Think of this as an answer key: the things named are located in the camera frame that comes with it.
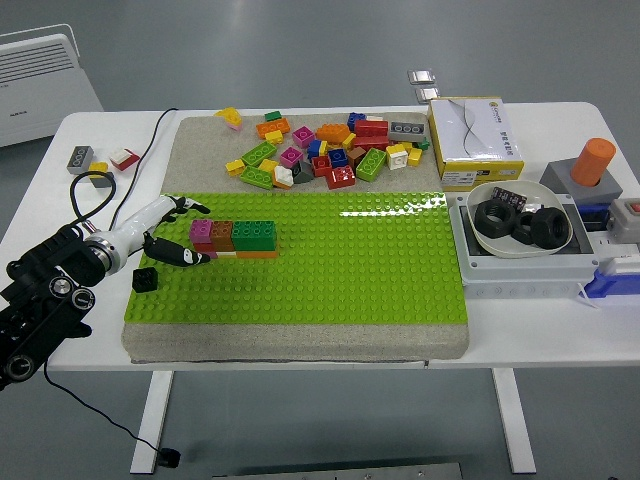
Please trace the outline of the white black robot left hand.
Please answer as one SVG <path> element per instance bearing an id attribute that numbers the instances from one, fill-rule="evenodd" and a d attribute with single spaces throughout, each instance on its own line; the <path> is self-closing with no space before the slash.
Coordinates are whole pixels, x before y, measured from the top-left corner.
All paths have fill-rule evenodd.
<path id="1" fill-rule="evenodd" d="M 161 195 L 158 199 L 129 217 L 118 228 L 102 234 L 108 243 L 108 254 L 111 266 L 109 273 L 121 270 L 127 259 L 142 249 L 145 254 L 156 261 L 178 267 L 208 263 L 211 258 L 187 249 L 175 242 L 162 238 L 154 238 L 152 232 L 163 222 L 177 214 L 184 214 L 190 209 L 201 213 L 209 213 L 210 209 L 188 197 Z"/>

